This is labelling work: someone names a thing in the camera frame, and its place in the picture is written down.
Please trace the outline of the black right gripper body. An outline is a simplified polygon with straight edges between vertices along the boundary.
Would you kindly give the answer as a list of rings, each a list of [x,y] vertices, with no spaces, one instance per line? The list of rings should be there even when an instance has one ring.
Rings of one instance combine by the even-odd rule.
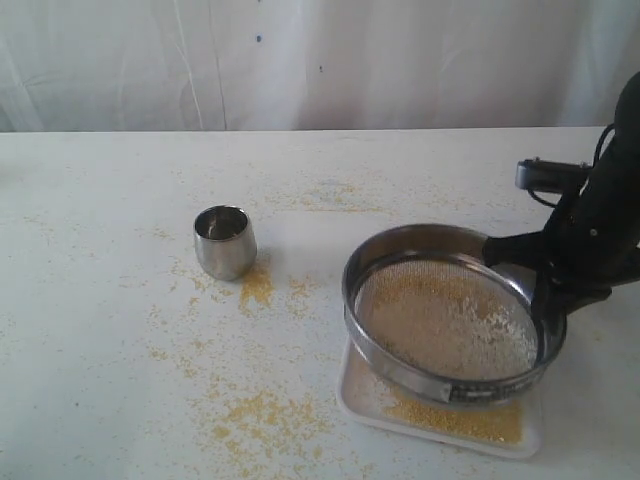
[[[582,187],[558,194],[537,273],[613,290],[639,279],[639,151],[610,144],[591,167]]]

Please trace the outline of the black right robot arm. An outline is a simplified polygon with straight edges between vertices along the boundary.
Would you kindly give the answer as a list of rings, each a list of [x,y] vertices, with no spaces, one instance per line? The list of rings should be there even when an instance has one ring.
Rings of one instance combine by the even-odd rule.
[[[517,165],[515,184],[534,200],[544,193],[559,200],[541,230],[490,237],[482,255],[488,266],[535,272],[534,320],[565,318],[638,281],[639,78],[624,86],[591,163],[526,159]]]

